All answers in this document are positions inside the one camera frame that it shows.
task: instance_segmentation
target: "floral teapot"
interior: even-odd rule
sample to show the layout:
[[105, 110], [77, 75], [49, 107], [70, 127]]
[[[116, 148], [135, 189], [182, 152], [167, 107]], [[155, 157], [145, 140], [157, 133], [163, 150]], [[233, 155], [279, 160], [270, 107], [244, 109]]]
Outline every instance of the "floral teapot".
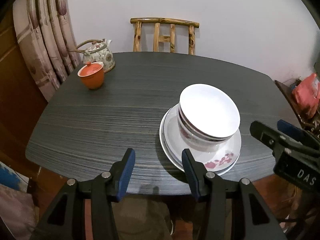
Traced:
[[[103, 39], [100, 40], [87, 40], [79, 44], [74, 52], [82, 53], [82, 62], [86, 64], [87, 62], [103, 62], [104, 73], [110, 71], [115, 66], [115, 61], [113, 60], [112, 52], [109, 50], [109, 45], [112, 40]], [[90, 47], [85, 50], [79, 49], [81, 46], [92, 43]]]

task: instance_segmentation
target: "stacked bowls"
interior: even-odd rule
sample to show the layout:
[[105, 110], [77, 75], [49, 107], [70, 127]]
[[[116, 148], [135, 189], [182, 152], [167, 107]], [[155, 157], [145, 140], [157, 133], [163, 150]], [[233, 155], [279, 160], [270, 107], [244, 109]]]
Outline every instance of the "stacked bowls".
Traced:
[[177, 119], [183, 140], [202, 151], [227, 141], [240, 125], [240, 114], [232, 99], [206, 84], [194, 84], [182, 91]]

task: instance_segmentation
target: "plastic bag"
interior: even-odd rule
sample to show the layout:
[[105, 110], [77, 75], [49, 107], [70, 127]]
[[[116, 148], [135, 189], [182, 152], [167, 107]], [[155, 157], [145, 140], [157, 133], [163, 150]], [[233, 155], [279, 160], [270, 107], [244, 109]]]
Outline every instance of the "plastic bag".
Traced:
[[320, 82], [317, 74], [312, 73], [305, 78], [293, 91], [292, 94], [302, 112], [308, 119], [311, 119], [319, 105]]

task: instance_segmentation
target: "wooden cabinet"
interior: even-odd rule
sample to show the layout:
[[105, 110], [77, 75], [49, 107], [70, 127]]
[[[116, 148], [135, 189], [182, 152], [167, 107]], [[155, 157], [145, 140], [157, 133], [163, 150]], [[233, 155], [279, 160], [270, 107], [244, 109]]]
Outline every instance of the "wooden cabinet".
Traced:
[[39, 170], [25, 148], [46, 104], [21, 55], [10, 8], [0, 23], [0, 162], [27, 177]]

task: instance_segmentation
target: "dark wooden table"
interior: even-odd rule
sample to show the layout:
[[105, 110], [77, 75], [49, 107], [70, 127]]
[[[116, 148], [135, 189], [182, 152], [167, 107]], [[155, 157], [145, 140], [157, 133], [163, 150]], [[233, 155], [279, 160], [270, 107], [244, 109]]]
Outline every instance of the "dark wooden table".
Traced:
[[299, 125], [292, 109], [266, 75], [232, 63], [176, 53], [115, 53], [116, 67], [103, 86], [88, 90], [75, 70], [42, 113], [28, 143], [26, 157], [79, 181], [108, 171], [128, 147], [136, 164], [128, 192], [189, 194], [184, 173], [164, 154], [159, 124], [179, 102], [188, 85], [204, 83], [226, 92], [241, 117], [242, 147], [236, 165], [222, 177], [257, 180], [272, 174], [271, 150], [251, 137], [259, 120], [276, 128], [284, 119]]

